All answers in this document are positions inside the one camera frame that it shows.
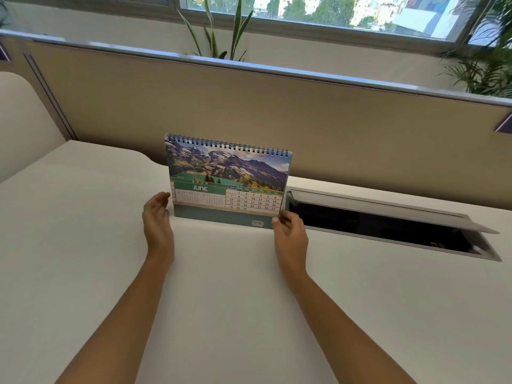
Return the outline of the person's right hand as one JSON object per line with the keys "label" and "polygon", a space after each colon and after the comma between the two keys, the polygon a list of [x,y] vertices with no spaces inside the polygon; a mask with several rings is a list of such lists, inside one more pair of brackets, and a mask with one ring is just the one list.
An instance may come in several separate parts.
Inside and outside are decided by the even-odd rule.
{"label": "person's right hand", "polygon": [[281,210],[278,218],[285,232],[274,232],[274,246],[283,276],[294,281],[307,274],[306,257],[309,238],[303,220],[296,213]]}

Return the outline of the person's left hand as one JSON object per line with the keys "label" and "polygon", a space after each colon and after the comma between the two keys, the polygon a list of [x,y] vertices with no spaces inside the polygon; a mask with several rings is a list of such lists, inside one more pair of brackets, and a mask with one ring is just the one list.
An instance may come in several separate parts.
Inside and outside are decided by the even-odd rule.
{"label": "person's left hand", "polygon": [[149,255],[172,261],[175,256],[175,243],[170,215],[163,220],[144,220],[142,212],[142,220]]}

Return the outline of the spiral-bound desk calendar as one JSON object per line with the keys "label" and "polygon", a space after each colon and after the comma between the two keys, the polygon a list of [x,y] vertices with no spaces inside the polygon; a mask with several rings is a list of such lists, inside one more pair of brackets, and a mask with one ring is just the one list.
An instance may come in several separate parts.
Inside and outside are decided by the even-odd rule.
{"label": "spiral-bound desk calendar", "polygon": [[175,217],[272,229],[290,151],[173,134],[164,140]]}

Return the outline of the person's right forearm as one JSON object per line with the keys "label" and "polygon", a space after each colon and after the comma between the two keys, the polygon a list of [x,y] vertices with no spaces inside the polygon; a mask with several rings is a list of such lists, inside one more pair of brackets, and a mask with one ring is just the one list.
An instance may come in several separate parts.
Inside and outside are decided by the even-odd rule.
{"label": "person's right forearm", "polygon": [[339,384],[417,384],[305,271],[283,275]]}

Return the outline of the person's left forearm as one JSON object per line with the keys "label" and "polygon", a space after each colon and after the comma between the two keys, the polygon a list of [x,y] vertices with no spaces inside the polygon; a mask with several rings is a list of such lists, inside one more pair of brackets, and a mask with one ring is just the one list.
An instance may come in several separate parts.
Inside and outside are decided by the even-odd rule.
{"label": "person's left forearm", "polygon": [[135,384],[174,250],[149,249],[137,276],[55,384]]}

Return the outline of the beige desk partition panel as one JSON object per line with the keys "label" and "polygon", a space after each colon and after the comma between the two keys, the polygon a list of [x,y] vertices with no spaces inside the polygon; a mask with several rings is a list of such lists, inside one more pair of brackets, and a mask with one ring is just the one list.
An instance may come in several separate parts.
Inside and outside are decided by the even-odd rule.
{"label": "beige desk partition panel", "polygon": [[291,174],[512,203],[512,100],[0,30],[67,139],[165,162],[164,134],[281,148]]}

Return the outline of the long-leaved snake plant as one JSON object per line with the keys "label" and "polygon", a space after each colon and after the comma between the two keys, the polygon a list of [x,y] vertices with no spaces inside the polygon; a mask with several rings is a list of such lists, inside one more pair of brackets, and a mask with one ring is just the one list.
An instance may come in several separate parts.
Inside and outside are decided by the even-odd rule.
{"label": "long-leaved snake plant", "polygon": [[[255,0],[180,0],[177,7],[194,43],[189,55],[243,62],[247,50],[238,50],[249,22]],[[192,25],[185,11],[199,12],[206,23]]]}

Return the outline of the feathery palm plant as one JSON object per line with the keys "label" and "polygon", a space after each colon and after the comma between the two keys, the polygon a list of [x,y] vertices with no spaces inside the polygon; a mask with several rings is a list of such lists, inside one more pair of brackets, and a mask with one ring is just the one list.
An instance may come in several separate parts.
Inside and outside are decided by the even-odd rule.
{"label": "feathery palm plant", "polygon": [[469,12],[455,44],[440,53],[443,74],[470,94],[512,99],[512,0],[462,0]]}

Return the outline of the grey window frame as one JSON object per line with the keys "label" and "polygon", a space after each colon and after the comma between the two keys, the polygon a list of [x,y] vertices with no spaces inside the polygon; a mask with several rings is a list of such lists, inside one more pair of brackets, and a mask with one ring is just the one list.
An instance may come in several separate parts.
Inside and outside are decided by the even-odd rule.
{"label": "grey window frame", "polygon": [[0,0],[425,55],[512,52],[512,0]]}

